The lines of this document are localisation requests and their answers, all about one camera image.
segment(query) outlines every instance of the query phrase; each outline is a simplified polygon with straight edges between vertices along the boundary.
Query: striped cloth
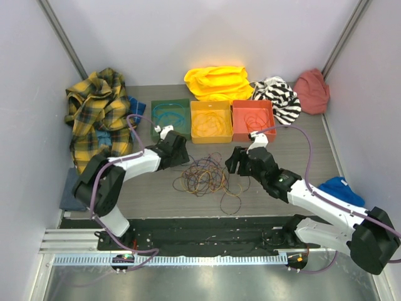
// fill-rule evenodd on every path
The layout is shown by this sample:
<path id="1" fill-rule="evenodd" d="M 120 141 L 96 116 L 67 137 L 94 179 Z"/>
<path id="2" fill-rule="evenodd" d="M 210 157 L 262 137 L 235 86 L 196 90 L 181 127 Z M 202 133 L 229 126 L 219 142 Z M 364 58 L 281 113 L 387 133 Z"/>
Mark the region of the striped cloth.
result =
<path id="1" fill-rule="evenodd" d="M 120 157 L 132 152 L 132 138 L 126 117 L 130 101 L 122 74 L 111 68 L 93 72 L 86 80 L 66 90 L 68 115 L 73 127 L 70 151 L 81 174 L 96 154 Z M 112 146 L 98 145 L 96 130 L 109 132 Z"/>
<path id="2" fill-rule="evenodd" d="M 256 82 L 252 99 L 270 100 L 273 104 L 273 115 L 281 124 L 292 124 L 301 113 L 301 104 L 296 93 L 281 77 Z"/>

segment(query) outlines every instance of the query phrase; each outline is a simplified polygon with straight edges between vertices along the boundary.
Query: yellow bin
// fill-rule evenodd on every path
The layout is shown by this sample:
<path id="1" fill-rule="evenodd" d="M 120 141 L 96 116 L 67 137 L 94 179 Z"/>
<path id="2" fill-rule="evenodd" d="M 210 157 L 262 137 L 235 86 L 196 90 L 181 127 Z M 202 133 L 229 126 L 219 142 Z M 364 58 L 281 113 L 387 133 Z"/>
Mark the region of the yellow bin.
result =
<path id="1" fill-rule="evenodd" d="M 231 107 L 221 102 L 190 103 L 191 137 L 195 144 L 230 143 L 232 140 Z"/>

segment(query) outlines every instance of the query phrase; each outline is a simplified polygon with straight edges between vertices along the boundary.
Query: orange bin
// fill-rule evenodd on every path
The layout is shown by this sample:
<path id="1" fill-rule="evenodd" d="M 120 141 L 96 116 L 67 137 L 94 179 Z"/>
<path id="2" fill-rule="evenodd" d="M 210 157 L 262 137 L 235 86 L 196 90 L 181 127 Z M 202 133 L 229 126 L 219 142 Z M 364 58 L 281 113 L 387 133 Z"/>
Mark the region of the orange bin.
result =
<path id="1" fill-rule="evenodd" d="M 193 143 L 231 142 L 231 107 L 228 100 L 221 102 L 190 102 L 190 116 L 190 134 Z"/>
<path id="2" fill-rule="evenodd" d="M 248 134 L 266 127 L 274 127 L 273 108 L 270 100 L 235 100 L 232 103 L 234 133 L 232 141 L 249 141 Z M 276 138 L 276 129 L 265 133 L 269 142 Z"/>

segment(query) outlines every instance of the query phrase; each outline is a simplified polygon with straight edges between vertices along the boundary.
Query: plastic tray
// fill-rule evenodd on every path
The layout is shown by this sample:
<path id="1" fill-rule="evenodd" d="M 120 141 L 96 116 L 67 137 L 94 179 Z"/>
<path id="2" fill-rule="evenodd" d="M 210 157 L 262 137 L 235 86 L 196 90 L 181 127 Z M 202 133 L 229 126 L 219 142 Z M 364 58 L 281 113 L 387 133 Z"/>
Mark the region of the plastic tray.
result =
<path id="1" fill-rule="evenodd" d="M 189 99 L 153 100 L 151 110 L 152 121 L 156 125 L 165 127 L 172 124 L 174 130 L 182 134 L 187 140 L 191 140 Z M 182 116 L 184 119 L 179 121 L 180 117 L 176 117 L 174 114 Z M 153 127 L 150 127 L 150 136 L 153 142 L 159 140 L 159 134 L 156 133 Z"/>
<path id="2" fill-rule="evenodd" d="M 230 143 L 232 140 L 229 101 L 190 103 L 191 136 L 196 144 Z"/>
<path id="3" fill-rule="evenodd" d="M 234 133 L 232 141 L 249 141 L 248 133 L 274 126 L 270 100 L 235 100 L 232 103 Z M 276 130 L 265 133 L 269 142 L 276 138 Z"/>

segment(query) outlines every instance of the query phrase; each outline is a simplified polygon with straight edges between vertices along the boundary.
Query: blue cloth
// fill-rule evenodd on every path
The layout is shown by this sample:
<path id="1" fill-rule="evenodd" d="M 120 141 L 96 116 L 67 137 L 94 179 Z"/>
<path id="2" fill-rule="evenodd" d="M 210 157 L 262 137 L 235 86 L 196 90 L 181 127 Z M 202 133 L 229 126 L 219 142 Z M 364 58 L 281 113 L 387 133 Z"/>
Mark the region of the blue cloth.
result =
<path id="1" fill-rule="evenodd" d="M 79 175 L 76 169 L 70 168 L 67 174 L 67 180 L 65 181 L 63 195 L 61 197 L 60 209 L 68 211 L 86 211 L 87 208 L 79 200 L 74 198 L 73 188 L 78 180 Z"/>
<path id="2" fill-rule="evenodd" d="M 102 144 L 112 146 L 112 136 L 109 132 L 105 132 L 104 130 L 95 130 L 96 137 L 98 138 L 98 145 L 99 147 Z"/>
<path id="3" fill-rule="evenodd" d="M 139 115 L 143 116 L 143 113 L 145 112 L 145 109 L 146 109 L 146 104 L 144 104 L 143 102 L 139 102 L 132 96 L 128 96 L 128 99 L 130 101 L 131 114 L 139 114 Z M 141 121 L 140 117 L 134 117 L 133 119 L 136 124 L 139 124 L 139 122 Z M 132 137 L 132 140 L 134 141 L 135 136 L 134 136 L 133 132 L 131 132 L 131 137 Z"/>
<path id="4" fill-rule="evenodd" d="M 334 177 L 320 184 L 319 189 L 348 204 L 358 207 L 365 205 L 365 201 L 351 190 L 344 177 Z"/>

